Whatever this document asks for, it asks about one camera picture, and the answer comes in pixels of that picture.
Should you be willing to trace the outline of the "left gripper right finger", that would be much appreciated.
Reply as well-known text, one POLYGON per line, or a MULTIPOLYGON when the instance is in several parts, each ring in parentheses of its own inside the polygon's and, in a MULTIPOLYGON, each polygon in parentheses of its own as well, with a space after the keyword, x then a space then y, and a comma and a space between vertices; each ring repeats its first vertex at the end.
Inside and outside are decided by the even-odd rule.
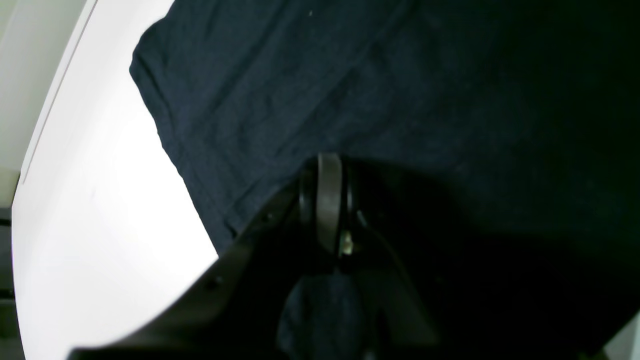
POLYGON ((317 241, 352 278, 362 303, 366 338, 361 360, 428 357, 441 344, 434 320, 409 270, 389 241, 407 229, 368 198, 354 167, 336 153, 317 157, 317 241))

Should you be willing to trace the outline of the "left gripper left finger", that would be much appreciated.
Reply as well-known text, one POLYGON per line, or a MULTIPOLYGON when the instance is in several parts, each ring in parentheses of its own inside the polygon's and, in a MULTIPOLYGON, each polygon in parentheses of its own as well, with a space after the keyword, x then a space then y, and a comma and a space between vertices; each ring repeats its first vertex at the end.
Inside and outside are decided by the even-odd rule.
POLYGON ((317 180, 276 194, 178 300, 140 329, 71 360, 285 360, 275 338, 290 292, 314 266, 317 180))

